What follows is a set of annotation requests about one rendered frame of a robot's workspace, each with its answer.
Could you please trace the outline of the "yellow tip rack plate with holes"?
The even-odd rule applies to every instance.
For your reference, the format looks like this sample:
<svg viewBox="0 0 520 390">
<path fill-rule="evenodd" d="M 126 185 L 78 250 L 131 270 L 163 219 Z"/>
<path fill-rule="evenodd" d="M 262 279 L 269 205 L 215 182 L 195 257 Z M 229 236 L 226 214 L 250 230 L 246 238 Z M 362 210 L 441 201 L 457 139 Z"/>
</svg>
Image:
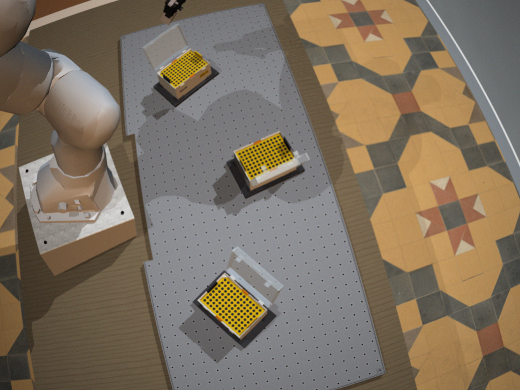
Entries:
<svg viewBox="0 0 520 390">
<path fill-rule="evenodd" d="M 239 336 L 265 311 L 229 278 L 215 282 L 200 301 Z"/>
</svg>

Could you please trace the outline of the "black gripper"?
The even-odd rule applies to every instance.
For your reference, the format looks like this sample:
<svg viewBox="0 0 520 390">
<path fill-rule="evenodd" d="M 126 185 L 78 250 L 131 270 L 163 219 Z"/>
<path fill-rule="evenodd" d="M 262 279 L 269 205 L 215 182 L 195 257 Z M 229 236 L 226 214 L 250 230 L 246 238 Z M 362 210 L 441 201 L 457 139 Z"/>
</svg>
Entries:
<svg viewBox="0 0 520 390">
<path fill-rule="evenodd" d="M 164 13 L 160 20 L 169 25 L 177 12 L 183 9 L 181 5 L 185 2 L 186 0 L 166 0 Z"/>
</svg>

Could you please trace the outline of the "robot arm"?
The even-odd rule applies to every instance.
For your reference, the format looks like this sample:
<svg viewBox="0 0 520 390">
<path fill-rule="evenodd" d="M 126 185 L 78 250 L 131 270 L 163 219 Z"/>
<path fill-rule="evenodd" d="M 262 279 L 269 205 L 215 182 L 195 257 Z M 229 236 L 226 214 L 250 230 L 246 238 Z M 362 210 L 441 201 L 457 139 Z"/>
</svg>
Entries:
<svg viewBox="0 0 520 390">
<path fill-rule="evenodd" d="M 116 189 L 103 145 L 120 122 L 120 107 L 71 59 L 21 41 L 36 1 L 0 0 L 0 111 L 36 109 L 54 128 L 54 155 L 31 187 L 39 222 L 96 222 Z"/>
</svg>

